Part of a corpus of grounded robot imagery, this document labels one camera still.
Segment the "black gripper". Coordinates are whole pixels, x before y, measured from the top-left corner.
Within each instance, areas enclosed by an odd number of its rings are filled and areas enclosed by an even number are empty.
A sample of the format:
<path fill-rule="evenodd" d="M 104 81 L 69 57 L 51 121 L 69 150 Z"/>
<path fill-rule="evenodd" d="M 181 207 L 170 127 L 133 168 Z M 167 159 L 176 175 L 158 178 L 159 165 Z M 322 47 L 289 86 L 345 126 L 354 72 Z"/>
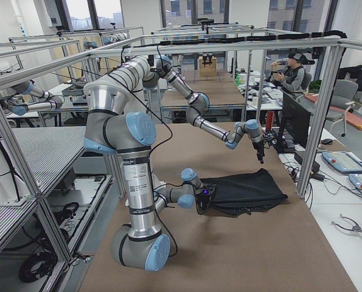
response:
<path fill-rule="evenodd" d="M 252 145 L 254 149 L 257 151 L 257 159 L 258 161 L 263 164 L 264 160 L 264 149 L 269 149 L 273 145 L 273 137 L 272 135 L 259 135 L 257 137 L 251 138 Z"/>
<path fill-rule="evenodd" d="M 203 184 L 195 195 L 196 209 L 199 215 L 203 215 L 211 205 L 217 191 L 216 184 Z"/>

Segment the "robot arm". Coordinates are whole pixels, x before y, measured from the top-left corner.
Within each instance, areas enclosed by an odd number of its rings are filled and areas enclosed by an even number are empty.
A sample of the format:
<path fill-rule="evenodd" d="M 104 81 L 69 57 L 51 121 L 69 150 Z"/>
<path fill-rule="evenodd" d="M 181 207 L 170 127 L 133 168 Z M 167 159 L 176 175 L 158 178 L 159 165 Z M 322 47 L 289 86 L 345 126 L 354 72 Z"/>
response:
<path fill-rule="evenodd" d="M 166 79 L 187 100 L 189 105 L 186 116 L 187 121 L 197 128 L 221 139 L 225 145 L 234 149 L 242 137 L 247 134 L 257 152 L 257 159 L 263 163 L 265 138 L 259 122 L 255 119 L 247 122 L 239 122 L 233 132 L 210 123 L 202 117 L 209 107 L 209 98 L 202 92 L 193 91 L 176 72 L 167 64 L 162 64 L 153 70 L 146 58 L 137 56 L 130 61 L 120 65 L 108 74 L 111 84 L 116 85 L 117 91 L 126 90 L 127 95 L 134 95 L 133 89 L 139 82 L 147 85 L 146 79 L 158 77 Z M 151 146 L 156 139 L 156 130 L 153 128 L 152 120 L 143 112 L 137 113 L 139 117 L 147 119 L 140 127 L 133 121 L 133 114 L 110 117 L 103 124 L 103 139 L 108 146 L 118 153 L 132 153 L 146 151 L 149 157 L 154 148 Z"/>
<path fill-rule="evenodd" d="M 113 259 L 130 268 L 159 271 L 167 262 L 171 243 L 158 214 L 169 203 L 192 207 L 195 197 L 207 195 L 209 188 L 193 169 L 181 172 L 179 187 L 154 187 L 148 154 L 156 140 L 155 124 L 144 112 L 124 113 L 135 86 L 111 74 L 85 86 L 89 114 L 84 146 L 89 151 L 119 155 L 123 161 L 131 221 L 113 238 Z"/>

